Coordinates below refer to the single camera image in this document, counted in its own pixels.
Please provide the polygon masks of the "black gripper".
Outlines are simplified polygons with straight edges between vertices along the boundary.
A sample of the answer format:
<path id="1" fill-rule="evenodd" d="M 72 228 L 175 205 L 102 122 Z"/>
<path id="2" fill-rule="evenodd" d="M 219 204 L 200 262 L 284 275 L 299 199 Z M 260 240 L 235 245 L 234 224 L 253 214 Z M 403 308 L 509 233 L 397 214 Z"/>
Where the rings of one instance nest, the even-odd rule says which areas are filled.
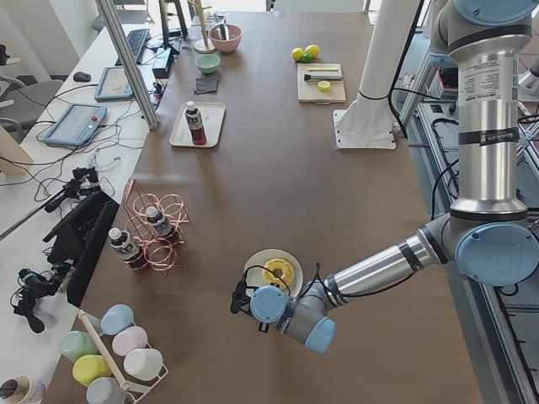
<path id="1" fill-rule="evenodd" d="M 245 280 L 240 280 L 237 283 L 236 289 L 232 292 L 232 301 L 230 305 L 230 312 L 237 314 L 242 312 L 244 314 L 251 314 L 250 309 L 243 309 L 245 305 L 248 305 L 251 298 L 247 295 L 247 290 L 255 290 L 254 286 L 247 286 Z"/>

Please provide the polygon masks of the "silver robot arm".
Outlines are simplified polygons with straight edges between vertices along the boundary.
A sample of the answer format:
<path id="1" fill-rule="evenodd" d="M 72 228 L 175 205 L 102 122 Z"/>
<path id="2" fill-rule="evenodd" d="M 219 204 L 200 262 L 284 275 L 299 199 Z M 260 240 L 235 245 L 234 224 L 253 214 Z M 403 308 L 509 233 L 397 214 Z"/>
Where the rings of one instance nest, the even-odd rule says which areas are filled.
<path id="1" fill-rule="evenodd" d="M 521 282 L 538 266 L 538 241 L 516 195 L 518 53 L 531 39 L 533 1 L 444 1 L 431 43 L 458 68 L 459 195 L 449 212 L 395 245 L 293 295 L 288 285 L 232 292 L 230 310 L 275 327 L 311 350 L 328 350 L 336 325 L 328 312 L 376 295 L 431 264 L 455 262 L 470 279 L 491 286 Z"/>

